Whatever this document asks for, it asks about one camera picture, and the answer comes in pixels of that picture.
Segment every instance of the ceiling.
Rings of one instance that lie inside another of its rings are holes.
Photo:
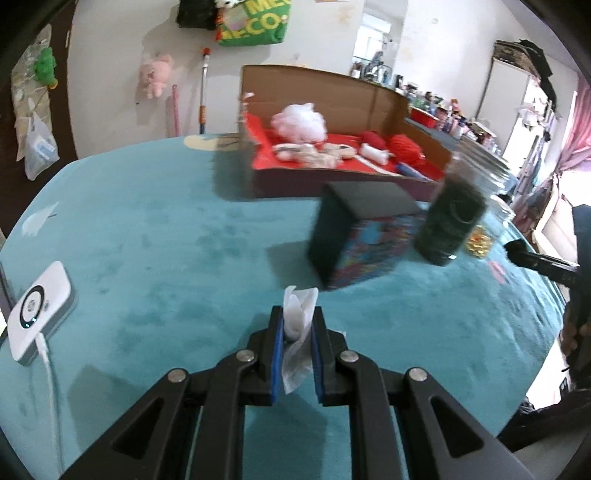
[[[530,40],[544,50],[546,55],[558,60],[568,68],[579,71],[577,64],[550,27],[536,17],[529,8],[521,3],[521,0],[502,1],[523,26],[530,36]]]

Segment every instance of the metal screw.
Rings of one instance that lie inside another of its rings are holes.
[[[187,372],[181,368],[175,368],[168,372],[168,380],[172,383],[181,383],[187,378]]]
[[[238,361],[247,364],[248,362],[252,362],[255,359],[255,352],[252,350],[240,350],[236,354],[236,358],[238,358]]]
[[[343,362],[347,362],[348,364],[354,364],[357,360],[359,360],[359,354],[353,350],[343,350],[340,353],[340,359]]]
[[[422,368],[411,368],[408,376],[415,382],[424,382],[429,375]]]

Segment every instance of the pink stick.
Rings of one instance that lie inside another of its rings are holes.
[[[178,87],[173,85],[173,111],[174,111],[174,136],[181,134],[180,122],[178,120]]]

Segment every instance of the green bag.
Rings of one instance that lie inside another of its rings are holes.
[[[246,0],[220,10],[216,41],[224,47],[249,47],[283,42],[291,0]]]

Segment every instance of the glass jar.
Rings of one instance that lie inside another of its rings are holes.
[[[509,228],[515,218],[511,210],[498,196],[491,197],[491,206],[480,224],[472,231],[466,241],[466,249],[476,258],[485,258]]]
[[[509,167],[502,158],[462,138],[415,239],[416,250],[434,265],[455,259],[508,179]]]

